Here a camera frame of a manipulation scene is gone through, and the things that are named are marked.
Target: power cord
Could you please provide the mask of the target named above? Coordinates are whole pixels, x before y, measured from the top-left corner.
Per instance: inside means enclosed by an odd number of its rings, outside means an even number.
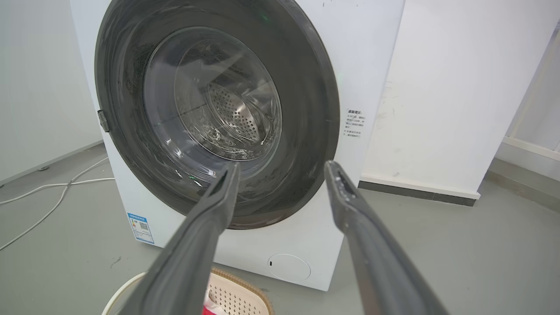
[[[0,205],[5,205],[6,203],[12,202],[12,201],[16,201],[19,199],[22,199],[23,197],[29,196],[30,194],[34,193],[34,192],[38,192],[39,190],[45,189],[45,188],[49,188],[49,187],[56,187],[56,186],[65,186],[64,190],[62,191],[62,195],[60,196],[60,199],[58,200],[57,204],[54,205],[54,207],[46,213],[45,216],[43,216],[39,221],[37,221],[37,223],[35,223],[34,225],[32,225],[30,228],[28,228],[27,230],[25,230],[23,233],[21,233],[20,235],[16,236],[13,240],[9,241],[8,243],[6,243],[4,246],[0,247],[0,251],[3,250],[4,248],[8,247],[10,244],[12,244],[13,242],[17,241],[20,237],[24,236],[25,234],[27,234],[27,232],[29,232],[30,230],[33,230],[34,227],[36,227],[37,225],[39,225],[41,222],[43,222],[43,220],[46,219],[46,217],[48,217],[51,213],[53,213],[53,211],[58,207],[58,205],[60,205],[60,203],[62,202],[62,199],[64,198],[64,196],[66,195],[66,192],[68,191],[69,187],[71,185],[79,185],[79,184],[87,184],[87,183],[95,183],[95,182],[102,182],[104,180],[114,180],[115,178],[111,177],[111,178],[99,178],[99,179],[90,179],[90,180],[83,180],[81,182],[74,182],[76,179],[78,179],[78,177],[82,176],[85,174],[85,172],[91,170],[92,168],[98,166],[101,162],[105,161],[106,159],[108,159],[108,157],[102,159],[101,161],[95,163],[94,165],[90,166],[89,168],[87,168],[85,171],[79,173],[78,175],[74,176],[74,178],[72,178],[68,183],[66,184],[48,184],[48,185],[43,185],[39,188],[35,188],[32,191],[25,193],[19,197],[10,199],[10,200],[6,200],[6,201],[2,201],[0,202]]]

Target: front-loading washing machine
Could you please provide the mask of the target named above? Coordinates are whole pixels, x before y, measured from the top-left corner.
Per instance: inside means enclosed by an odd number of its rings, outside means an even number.
[[[328,290],[343,234],[323,165],[357,183],[404,0],[72,0],[134,237],[164,247],[227,161],[214,261]]]

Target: blue and white sticker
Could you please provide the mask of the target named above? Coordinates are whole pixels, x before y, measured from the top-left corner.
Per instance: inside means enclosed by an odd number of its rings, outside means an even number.
[[[128,220],[136,239],[153,245],[153,237],[148,226],[148,220],[145,217],[133,214],[128,214]]]

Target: black baseboard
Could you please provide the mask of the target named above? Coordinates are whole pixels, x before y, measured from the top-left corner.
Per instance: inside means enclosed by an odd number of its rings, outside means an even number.
[[[474,206],[474,202],[476,201],[476,199],[471,199],[471,198],[449,196],[448,194],[418,191],[416,189],[400,188],[395,186],[363,182],[363,181],[360,181],[360,183],[358,184],[358,188],[367,189],[369,191],[398,194],[401,196],[414,197],[419,199],[453,203],[456,205],[462,205],[468,207]]]

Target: warning text on washing machine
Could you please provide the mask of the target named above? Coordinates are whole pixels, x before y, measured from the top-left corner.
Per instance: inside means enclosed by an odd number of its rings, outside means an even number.
[[[363,124],[366,117],[359,110],[346,110],[346,121],[344,124],[343,136],[360,138],[362,136]]]

